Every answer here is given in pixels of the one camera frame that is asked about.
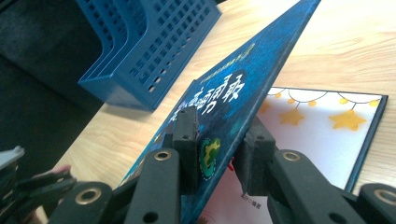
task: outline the blue plastic basket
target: blue plastic basket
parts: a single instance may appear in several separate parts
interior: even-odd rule
[[[78,82],[110,105],[154,110],[218,20],[213,0],[77,0],[103,52]]]

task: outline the book cover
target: book cover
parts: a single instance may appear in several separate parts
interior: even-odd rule
[[[388,96],[272,88],[257,118],[279,149],[304,153],[329,182],[352,191]],[[266,197],[244,194],[230,162],[198,223],[271,223]]]
[[[298,2],[194,80],[126,179],[138,175],[147,152],[161,148],[165,134],[173,130],[177,112],[196,106],[199,183],[194,195],[181,198],[182,223],[196,223],[318,2]]]

